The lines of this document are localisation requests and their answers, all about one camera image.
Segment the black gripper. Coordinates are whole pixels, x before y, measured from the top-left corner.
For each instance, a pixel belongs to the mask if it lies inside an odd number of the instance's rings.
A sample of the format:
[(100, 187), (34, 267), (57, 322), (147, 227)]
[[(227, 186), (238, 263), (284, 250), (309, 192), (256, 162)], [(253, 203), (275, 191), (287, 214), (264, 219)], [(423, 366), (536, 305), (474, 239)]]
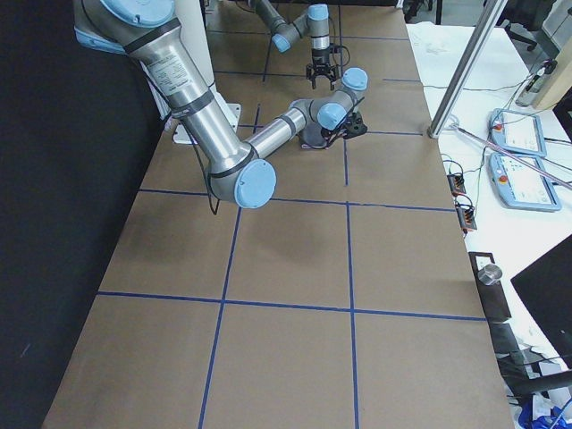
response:
[(324, 129), (326, 139), (353, 139), (366, 133), (367, 126), (360, 112), (348, 113), (334, 130)]
[(341, 76), (341, 67), (338, 64), (309, 63), (306, 67), (306, 79), (311, 82), (312, 89), (316, 89), (316, 79), (325, 77), (329, 80), (330, 90), (335, 90), (335, 85)]

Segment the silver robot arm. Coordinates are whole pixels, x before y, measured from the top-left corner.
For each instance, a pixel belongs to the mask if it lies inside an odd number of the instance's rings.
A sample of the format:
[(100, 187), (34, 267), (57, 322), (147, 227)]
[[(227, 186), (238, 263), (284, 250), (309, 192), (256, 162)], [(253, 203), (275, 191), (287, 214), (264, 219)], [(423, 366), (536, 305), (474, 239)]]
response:
[(324, 77), (329, 80), (330, 90), (334, 90), (341, 67), (331, 59), (337, 46), (331, 41), (327, 4), (311, 4), (292, 22), (286, 22), (270, 1), (254, 0), (247, 4), (270, 30), (271, 40), (280, 53), (309, 37), (311, 62), (306, 66), (306, 79), (311, 82), (312, 89), (316, 89), (316, 79)]
[(284, 143), (300, 137), (306, 147), (324, 149), (337, 138), (366, 132), (358, 105), (368, 77), (360, 68), (341, 72), (330, 62), (327, 5), (309, 6), (292, 23), (268, 1), (251, 1), (249, 6), (270, 30), (279, 51), (310, 37), (307, 78), (324, 75), (332, 94), (292, 102), (286, 112), (245, 140), (235, 133), (237, 119), (216, 92), (198, 1), (76, 1), (73, 11), (81, 45), (127, 55), (146, 66), (172, 116), (208, 160), (203, 169), (207, 192), (242, 208), (259, 208), (276, 186), (275, 170), (266, 158)]

